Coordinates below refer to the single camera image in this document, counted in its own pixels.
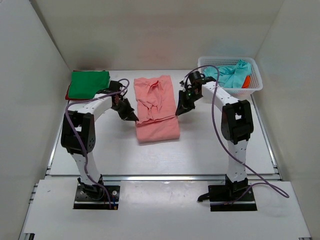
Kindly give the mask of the pink t-shirt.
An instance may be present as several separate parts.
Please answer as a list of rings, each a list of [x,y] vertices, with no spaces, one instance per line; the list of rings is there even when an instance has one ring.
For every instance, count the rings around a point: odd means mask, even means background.
[[[137,102],[136,137],[140,144],[177,140],[180,126],[171,77],[136,78],[133,82]]]

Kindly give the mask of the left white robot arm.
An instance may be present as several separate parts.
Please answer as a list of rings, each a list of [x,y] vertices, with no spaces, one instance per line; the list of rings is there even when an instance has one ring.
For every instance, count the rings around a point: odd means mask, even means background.
[[[126,98],[130,81],[122,78],[110,81],[107,88],[98,90],[89,100],[72,102],[65,108],[61,146],[72,156],[80,173],[79,184],[88,189],[101,189],[102,175],[93,156],[96,145],[95,122],[106,111],[113,110],[123,121],[137,122],[129,100]]]

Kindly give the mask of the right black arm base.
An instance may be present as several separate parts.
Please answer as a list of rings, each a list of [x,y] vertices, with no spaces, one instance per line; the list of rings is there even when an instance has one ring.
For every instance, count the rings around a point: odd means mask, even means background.
[[[208,192],[198,197],[197,202],[209,201],[211,212],[255,212],[258,210],[249,181],[232,182],[225,177],[224,185],[209,185]]]

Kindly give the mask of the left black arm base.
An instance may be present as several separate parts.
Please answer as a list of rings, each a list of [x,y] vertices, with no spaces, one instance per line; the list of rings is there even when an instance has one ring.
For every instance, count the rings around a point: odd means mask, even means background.
[[[78,178],[73,209],[75,210],[118,210],[120,190],[119,185],[104,185],[104,189],[97,185],[87,185]]]

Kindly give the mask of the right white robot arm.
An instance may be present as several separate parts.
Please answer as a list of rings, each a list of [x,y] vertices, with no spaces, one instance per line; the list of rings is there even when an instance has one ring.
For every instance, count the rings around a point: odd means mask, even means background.
[[[227,141],[228,169],[225,184],[233,192],[247,187],[246,151],[254,131],[251,104],[239,100],[219,86],[214,77],[205,77],[199,71],[189,73],[179,82],[176,116],[195,109],[195,102],[201,98],[212,100],[211,106],[221,112],[220,131]]]

